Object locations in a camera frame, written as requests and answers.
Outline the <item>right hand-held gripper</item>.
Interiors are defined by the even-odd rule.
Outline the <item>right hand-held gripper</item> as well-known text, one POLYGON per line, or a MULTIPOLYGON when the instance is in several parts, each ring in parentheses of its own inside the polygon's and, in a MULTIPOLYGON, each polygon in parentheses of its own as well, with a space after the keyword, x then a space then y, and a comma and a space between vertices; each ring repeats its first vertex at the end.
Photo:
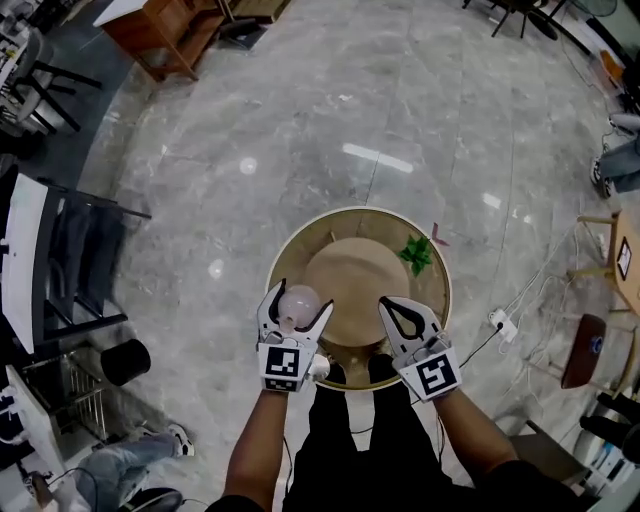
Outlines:
POLYGON ((378 309, 395 356, 393 368, 421 402, 461 385, 455 349, 430 307, 406 297, 383 296, 378 309))

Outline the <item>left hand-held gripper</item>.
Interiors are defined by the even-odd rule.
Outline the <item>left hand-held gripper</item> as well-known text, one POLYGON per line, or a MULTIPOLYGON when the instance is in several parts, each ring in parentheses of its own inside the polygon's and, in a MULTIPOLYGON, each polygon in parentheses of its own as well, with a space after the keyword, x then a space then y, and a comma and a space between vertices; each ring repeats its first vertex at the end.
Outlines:
POLYGON ((262 299, 257 309, 258 332, 264 334, 257 344, 262 389, 299 392, 307 380, 325 379, 330 373, 327 356, 318 352, 321 338, 334 310, 334 301, 325 303, 310 324, 296 327, 293 337, 278 332, 279 302, 286 291, 281 279, 262 299))

